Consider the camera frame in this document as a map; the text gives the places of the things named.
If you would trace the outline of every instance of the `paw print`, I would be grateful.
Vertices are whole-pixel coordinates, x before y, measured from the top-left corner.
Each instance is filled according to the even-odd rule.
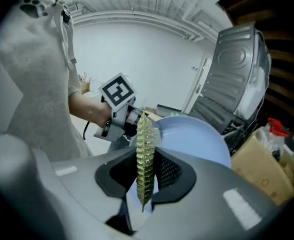
[[[27,14],[29,17],[37,19],[39,18],[39,13],[41,13],[42,16],[48,15],[48,13],[44,12],[45,6],[43,4],[40,4],[38,0],[23,0],[23,2],[24,4],[21,5],[19,9]]]

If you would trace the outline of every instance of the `person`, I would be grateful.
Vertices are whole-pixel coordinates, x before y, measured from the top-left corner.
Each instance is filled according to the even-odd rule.
[[[22,99],[7,133],[61,161],[92,155],[70,114],[103,127],[107,103],[80,93],[72,18],[59,0],[18,0],[0,26],[0,68]]]

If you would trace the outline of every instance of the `door frame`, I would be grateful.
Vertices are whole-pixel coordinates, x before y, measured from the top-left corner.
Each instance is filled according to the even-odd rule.
[[[195,79],[194,79],[194,81],[193,81],[193,83],[191,85],[191,88],[190,88],[190,90],[188,92],[188,95],[187,95],[187,97],[185,99],[185,102],[182,105],[181,112],[183,112],[183,113],[185,112],[185,110],[186,110],[186,108],[187,108],[187,106],[188,106],[188,104],[190,102],[190,99],[192,97],[193,92],[195,91],[196,87],[198,86],[198,82],[200,80],[200,76],[201,76],[201,74],[203,72],[203,67],[205,65],[205,62],[206,62],[207,58],[212,59],[207,54],[204,54],[202,56],[202,59],[201,59],[201,62],[200,62],[200,66],[199,66],[199,70],[198,70],[198,72],[197,72],[197,74],[195,76]]]

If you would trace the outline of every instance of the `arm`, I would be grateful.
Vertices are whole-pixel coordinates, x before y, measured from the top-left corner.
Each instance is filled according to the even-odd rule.
[[[91,100],[78,91],[69,95],[68,103],[70,114],[100,127],[111,119],[111,107],[107,103]]]

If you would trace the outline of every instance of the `ceiling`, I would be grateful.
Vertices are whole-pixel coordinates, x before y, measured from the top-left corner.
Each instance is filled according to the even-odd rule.
[[[64,0],[75,28],[104,22],[136,22],[214,45],[218,32],[231,27],[219,0]]]

